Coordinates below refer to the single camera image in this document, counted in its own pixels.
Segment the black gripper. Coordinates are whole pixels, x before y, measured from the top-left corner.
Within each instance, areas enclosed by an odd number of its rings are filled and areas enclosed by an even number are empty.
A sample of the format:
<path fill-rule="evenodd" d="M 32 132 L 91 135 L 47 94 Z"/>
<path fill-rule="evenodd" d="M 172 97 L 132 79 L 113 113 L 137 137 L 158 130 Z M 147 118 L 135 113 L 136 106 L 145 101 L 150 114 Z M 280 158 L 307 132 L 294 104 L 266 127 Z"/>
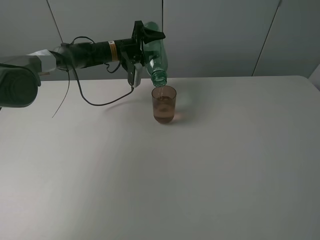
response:
<path fill-rule="evenodd" d="M 155 31 L 144 26 L 141 20 L 134 22 L 131 38 L 121 39 L 117 42 L 122 66 L 130 63 L 145 65 L 143 43 L 148 44 L 166 38 L 163 32 Z"/>

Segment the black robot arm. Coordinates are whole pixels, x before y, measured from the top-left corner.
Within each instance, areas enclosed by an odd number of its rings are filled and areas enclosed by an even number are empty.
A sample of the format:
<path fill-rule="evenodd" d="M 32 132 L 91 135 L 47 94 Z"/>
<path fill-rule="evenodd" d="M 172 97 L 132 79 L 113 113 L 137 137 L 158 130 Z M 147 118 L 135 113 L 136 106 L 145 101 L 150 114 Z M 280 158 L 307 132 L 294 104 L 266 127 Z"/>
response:
<path fill-rule="evenodd" d="M 0 106 L 24 108 L 31 105 L 41 86 L 40 76 L 55 70 L 75 72 L 118 62 L 127 72 L 127 82 L 134 90 L 140 85 L 142 68 L 147 65 L 147 44 L 165 39 L 165 34 L 135 21 L 131 38 L 95 42 L 63 42 L 55 50 L 40 50 L 27 55 L 1 58 Z"/>

